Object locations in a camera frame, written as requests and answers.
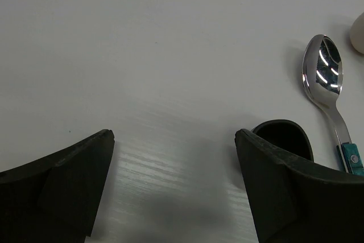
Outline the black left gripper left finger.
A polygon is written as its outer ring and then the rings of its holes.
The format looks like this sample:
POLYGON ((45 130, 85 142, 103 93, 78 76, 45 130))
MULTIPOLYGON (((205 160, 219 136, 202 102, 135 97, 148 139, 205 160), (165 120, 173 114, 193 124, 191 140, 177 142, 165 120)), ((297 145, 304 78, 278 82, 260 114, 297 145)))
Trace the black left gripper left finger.
POLYGON ((92 234, 114 150, 103 129, 1 172, 1 242, 84 242, 92 234))

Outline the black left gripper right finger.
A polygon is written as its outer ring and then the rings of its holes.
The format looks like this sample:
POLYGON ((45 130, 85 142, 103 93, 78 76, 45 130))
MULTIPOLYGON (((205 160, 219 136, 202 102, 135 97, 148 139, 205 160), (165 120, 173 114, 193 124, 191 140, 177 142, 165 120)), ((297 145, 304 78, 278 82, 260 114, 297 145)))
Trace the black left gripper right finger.
POLYGON ((363 177, 236 132, 235 145, 259 242, 362 242, 363 177))

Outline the black silicone spoon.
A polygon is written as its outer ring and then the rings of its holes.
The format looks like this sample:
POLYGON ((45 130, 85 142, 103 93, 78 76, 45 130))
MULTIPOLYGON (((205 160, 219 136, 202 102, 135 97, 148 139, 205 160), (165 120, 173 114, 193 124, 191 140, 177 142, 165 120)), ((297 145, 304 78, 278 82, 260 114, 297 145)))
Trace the black silicone spoon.
POLYGON ((302 158, 314 161, 311 143, 305 131, 290 120, 270 120, 256 126, 252 132, 265 141, 302 158))

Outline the silver spoon green handle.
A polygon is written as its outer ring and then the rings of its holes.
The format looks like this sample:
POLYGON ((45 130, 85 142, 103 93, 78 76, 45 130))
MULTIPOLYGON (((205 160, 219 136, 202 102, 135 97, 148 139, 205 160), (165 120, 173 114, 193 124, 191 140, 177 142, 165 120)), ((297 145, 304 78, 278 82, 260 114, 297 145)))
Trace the silver spoon green handle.
POLYGON ((302 81, 305 94, 327 116, 337 139, 336 149, 345 172, 363 176, 358 147, 352 142, 348 127, 337 109, 342 91, 343 66, 335 43, 326 35, 315 35, 303 57, 302 81))

